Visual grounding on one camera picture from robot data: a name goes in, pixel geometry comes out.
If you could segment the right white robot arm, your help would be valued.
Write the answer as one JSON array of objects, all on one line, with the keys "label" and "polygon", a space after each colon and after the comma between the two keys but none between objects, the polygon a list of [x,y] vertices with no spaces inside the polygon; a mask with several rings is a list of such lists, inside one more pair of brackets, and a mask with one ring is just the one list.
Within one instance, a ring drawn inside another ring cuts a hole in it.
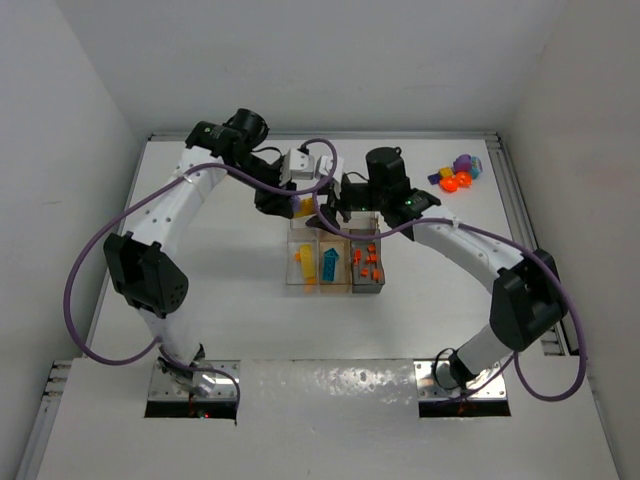
[{"label": "right white robot arm", "polygon": [[569,310],[553,257],[529,251],[491,232],[459,222],[434,195],[413,187],[398,147],[379,147],[366,155],[365,181],[352,183],[335,154],[316,168],[325,203],[316,202],[316,220],[338,230],[336,217],[354,211],[381,214],[390,234],[401,233],[461,267],[490,294],[488,323],[445,363],[433,369],[443,389],[463,389],[495,362],[525,351]]}]

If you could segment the lower orange funnel lego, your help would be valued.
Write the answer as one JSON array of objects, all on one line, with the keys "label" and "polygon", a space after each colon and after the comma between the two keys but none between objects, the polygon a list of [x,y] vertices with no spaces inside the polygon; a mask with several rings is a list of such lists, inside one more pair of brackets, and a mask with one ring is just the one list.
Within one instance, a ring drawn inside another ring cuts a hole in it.
[{"label": "lower orange funnel lego", "polygon": [[455,176],[441,178],[439,181],[439,185],[444,191],[448,193],[454,193],[460,188],[459,181]]}]

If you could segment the long yellow lego plate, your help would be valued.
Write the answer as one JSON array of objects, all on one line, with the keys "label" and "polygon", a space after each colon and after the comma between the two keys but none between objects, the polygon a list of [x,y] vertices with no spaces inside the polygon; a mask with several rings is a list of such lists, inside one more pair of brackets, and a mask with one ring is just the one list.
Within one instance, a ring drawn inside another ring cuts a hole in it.
[{"label": "long yellow lego plate", "polygon": [[307,283],[316,283],[317,274],[316,274],[316,262],[314,260],[314,251],[311,244],[302,244],[298,252],[301,255],[301,261],[298,262],[300,264],[301,275],[304,282]]}]

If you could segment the upper orange funnel lego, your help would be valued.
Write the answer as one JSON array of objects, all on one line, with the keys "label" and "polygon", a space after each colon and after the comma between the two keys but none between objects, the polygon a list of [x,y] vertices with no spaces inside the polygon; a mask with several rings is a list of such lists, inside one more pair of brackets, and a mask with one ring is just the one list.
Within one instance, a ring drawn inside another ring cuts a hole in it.
[{"label": "upper orange funnel lego", "polygon": [[460,188],[469,188],[473,183],[473,177],[467,171],[457,172],[454,179]]}]

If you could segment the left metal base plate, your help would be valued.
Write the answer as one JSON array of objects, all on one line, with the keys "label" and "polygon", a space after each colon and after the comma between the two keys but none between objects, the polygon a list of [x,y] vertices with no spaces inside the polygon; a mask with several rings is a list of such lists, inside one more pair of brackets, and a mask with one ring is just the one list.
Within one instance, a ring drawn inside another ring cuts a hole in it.
[{"label": "left metal base plate", "polygon": [[203,360],[200,364],[204,371],[190,372],[191,377],[187,378],[162,357],[158,358],[151,374],[148,400],[234,402],[237,390],[231,378],[240,383],[240,362]]}]

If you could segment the aluminium rail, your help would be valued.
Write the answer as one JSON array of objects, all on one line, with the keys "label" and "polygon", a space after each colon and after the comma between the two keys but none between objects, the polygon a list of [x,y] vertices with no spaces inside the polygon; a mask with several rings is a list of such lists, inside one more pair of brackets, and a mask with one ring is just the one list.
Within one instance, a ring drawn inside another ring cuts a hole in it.
[{"label": "aluminium rail", "polygon": [[51,366],[15,476],[17,480],[36,479],[39,474],[71,366],[71,360],[56,360]]},{"label": "aluminium rail", "polygon": [[[498,134],[489,135],[485,143],[511,236],[520,245],[535,250],[538,247],[537,239],[506,145]],[[557,323],[549,333],[544,334],[540,343],[545,356],[570,355],[562,323]]]}]

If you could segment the grey small container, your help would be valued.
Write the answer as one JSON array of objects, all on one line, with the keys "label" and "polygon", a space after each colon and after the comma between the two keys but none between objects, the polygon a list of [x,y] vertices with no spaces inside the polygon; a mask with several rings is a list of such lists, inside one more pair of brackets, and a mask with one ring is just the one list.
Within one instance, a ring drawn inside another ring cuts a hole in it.
[{"label": "grey small container", "polygon": [[[368,246],[370,244],[375,244],[376,252],[370,253],[368,251]],[[353,263],[353,252],[356,249],[360,249],[362,251],[362,259],[358,265]],[[378,256],[378,262],[375,264],[367,264],[366,258],[368,255],[376,254]],[[381,241],[371,240],[371,241],[362,241],[362,240],[351,240],[350,241],[350,266],[351,266],[351,291],[354,294],[379,294],[382,288],[385,285],[385,273],[382,265],[381,259]],[[361,270],[363,269],[369,270],[369,275],[366,277],[361,276]],[[379,281],[374,281],[372,279],[372,272],[374,269],[380,269],[382,273],[382,278]]]}]

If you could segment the purple flat lego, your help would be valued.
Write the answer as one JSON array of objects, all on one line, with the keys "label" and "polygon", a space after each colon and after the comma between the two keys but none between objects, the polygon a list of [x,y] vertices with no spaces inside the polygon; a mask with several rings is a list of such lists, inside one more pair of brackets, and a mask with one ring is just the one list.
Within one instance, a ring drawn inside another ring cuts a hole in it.
[{"label": "purple flat lego", "polygon": [[441,177],[438,174],[429,175],[427,180],[431,185],[437,185],[440,181]]}]

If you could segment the clear small container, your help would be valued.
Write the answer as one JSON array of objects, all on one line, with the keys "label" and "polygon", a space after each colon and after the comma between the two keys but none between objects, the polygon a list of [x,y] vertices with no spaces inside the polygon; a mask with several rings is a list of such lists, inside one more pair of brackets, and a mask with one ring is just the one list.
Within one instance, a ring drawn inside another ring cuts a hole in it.
[{"label": "clear small container", "polygon": [[304,292],[304,286],[306,283],[304,282],[300,264],[295,260],[294,255],[298,252],[299,247],[302,244],[311,244],[314,251],[314,260],[316,262],[316,274],[317,281],[316,285],[319,283],[319,275],[318,275],[318,245],[317,245],[317,235],[314,230],[290,230],[287,234],[287,267],[286,267],[286,285],[299,293]]}]

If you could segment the orange-yellow lego brick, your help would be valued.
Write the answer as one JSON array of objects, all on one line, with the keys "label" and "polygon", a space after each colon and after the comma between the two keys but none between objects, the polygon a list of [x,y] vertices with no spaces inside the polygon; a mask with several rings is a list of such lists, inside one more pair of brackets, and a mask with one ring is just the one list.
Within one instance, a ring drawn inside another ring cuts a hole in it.
[{"label": "orange-yellow lego brick", "polygon": [[314,201],[311,197],[298,198],[293,202],[293,212],[295,218],[309,217],[315,214]]}]

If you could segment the metal base plate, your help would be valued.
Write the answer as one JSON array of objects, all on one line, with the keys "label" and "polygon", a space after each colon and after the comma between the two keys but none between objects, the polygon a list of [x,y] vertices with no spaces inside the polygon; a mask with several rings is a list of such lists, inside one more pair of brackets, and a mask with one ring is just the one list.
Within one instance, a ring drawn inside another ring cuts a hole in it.
[{"label": "metal base plate", "polygon": [[240,383],[240,362],[203,360],[200,364],[204,371],[190,372],[191,377],[187,378],[162,357],[158,358],[151,374],[148,400],[234,402],[237,390],[231,378]]},{"label": "metal base plate", "polygon": [[495,362],[484,369],[477,377],[468,381],[464,387],[444,388],[450,382],[444,379],[449,361],[434,359],[418,359],[413,361],[414,378],[419,402],[422,404],[438,404],[445,401],[468,400],[472,403],[506,402],[507,390],[504,381],[504,366]]}]

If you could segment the teal lego brick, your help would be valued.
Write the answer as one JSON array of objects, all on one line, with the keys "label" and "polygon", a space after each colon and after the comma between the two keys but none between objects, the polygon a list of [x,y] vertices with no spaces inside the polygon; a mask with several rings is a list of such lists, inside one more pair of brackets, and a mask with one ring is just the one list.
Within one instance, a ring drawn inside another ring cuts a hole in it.
[{"label": "teal lego brick", "polygon": [[334,248],[330,248],[323,253],[322,259],[322,281],[334,282],[336,265],[340,259],[340,255]]}]

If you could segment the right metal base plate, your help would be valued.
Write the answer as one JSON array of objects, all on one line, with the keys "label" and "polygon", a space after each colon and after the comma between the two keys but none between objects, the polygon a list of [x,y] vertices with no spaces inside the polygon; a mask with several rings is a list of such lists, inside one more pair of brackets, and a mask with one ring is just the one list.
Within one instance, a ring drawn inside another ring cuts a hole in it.
[{"label": "right metal base plate", "polygon": [[419,402],[422,404],[438,404],[445,401],[468,400],[472,403],[506,402],[507,390],[504,381],[504,366],[495,362],[484,369],[477,377],[468,381],[464,387],[444,388],[450,382],[444,379],[449,361],[434,359],[418,359],[413,361],[414,378]]}]

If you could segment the right aluminium rail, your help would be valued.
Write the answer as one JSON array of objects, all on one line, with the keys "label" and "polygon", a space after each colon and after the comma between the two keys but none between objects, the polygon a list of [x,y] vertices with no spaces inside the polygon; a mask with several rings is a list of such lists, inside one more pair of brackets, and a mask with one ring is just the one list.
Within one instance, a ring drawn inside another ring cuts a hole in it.
[{"label": "right aluminium rail", "polygon": [[[485,143],[511,236],[520,245],[535,250],[538,247],[537,239],[506,145],[498,134],[489,135]],[[544,334],[540,343],[545,356],[570,355],[562,323],[557,323],[549,333]]]}]

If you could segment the left aluminium rail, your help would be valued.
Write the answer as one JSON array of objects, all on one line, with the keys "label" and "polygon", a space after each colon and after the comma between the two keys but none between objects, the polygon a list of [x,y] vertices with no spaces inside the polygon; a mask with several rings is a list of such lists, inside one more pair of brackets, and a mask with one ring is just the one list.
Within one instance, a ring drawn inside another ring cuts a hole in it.
[{"label": "left aluminium rail", "polygon": [[39,474],[71,366],[71,360],[56,360],[51,366],[15,476],[17,480],[36,479]]}]

